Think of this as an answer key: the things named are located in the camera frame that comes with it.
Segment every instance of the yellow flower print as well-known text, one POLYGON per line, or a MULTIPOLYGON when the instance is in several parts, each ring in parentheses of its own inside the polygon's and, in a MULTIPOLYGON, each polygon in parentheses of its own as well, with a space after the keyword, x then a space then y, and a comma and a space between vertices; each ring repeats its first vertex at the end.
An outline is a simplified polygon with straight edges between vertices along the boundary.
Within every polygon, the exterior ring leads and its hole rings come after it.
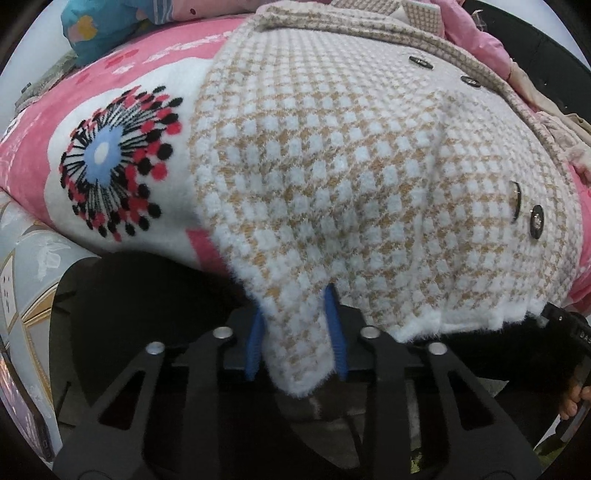
POLYGON ((80 17, 78 22, 68 28, 68 39, 72 43, 79 41, 92 40, 96 37, 98 30, 95 27, 94 20, 90 15, 80 17))

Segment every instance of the silver screw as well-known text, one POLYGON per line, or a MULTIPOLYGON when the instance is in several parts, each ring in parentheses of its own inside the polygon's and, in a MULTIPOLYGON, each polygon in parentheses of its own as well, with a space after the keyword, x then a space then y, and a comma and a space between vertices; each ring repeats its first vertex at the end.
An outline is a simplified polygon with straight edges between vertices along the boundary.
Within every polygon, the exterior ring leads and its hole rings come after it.
POLYGON ((213 336, 219 340, 225 340, 234 335, 234 331, 230 327, 217 327, 213 331, 213 336))
POLYGON ((152 342, 146 345, 146 352, 150 355, 160 355, 165 349, 166 346, 162 342, 152 342))
POLYGON ((380 332, 376 327, 363 327, 361 329, 361 336, 363 338, 367 338, 367 339, 373 339, 373 338, 377 338, 380 336, 380 332))
POLYGON ((445 355, 447 353, 447 346, 440 342, 430 343, 428 349, 432 355, 445 355))

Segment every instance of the human hand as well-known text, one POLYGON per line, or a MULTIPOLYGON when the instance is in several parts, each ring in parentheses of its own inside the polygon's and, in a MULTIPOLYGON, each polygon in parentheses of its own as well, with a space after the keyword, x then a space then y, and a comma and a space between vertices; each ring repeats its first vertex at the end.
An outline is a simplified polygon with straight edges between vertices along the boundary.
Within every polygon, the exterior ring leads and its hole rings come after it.
POLYGON ((591 387, 581 387, 575 377, 569 380, 569 388, 564 393, 558 412, 562 420, 568 420, 577 414, 577 403, 581 400, 591 401, 591 387))

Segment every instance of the black button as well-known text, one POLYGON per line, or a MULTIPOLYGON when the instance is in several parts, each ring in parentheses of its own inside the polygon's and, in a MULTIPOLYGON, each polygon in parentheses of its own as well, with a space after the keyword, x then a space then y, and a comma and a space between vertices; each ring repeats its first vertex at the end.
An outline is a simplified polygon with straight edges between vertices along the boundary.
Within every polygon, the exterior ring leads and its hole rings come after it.
POLYGON ((544 231, 544 209, 540 205, 536 205, 531 209, 530 217, 530 235, 535 240, 542 236, 544 231))
POLYGON ((513 220, 511 223, 515 223, 519 218, 519 212, 521 210, 521 187, 516 181, 511 181, 515 187, 515 203, 511 203, 513 208, 513 220))
POLYGON ((411 62, 416 63, 420 67, 425 69, 433 70, 433 65, 431 65, 427 60, 420 59, 418 57, 413 57, 412 55, 408 58, 411 62))
POLYGON ((466 85, 470 85, 471 87, 480 88, 482 86, 478 80, 473 79, 472 77, 462 75, 460 78, 466 85))

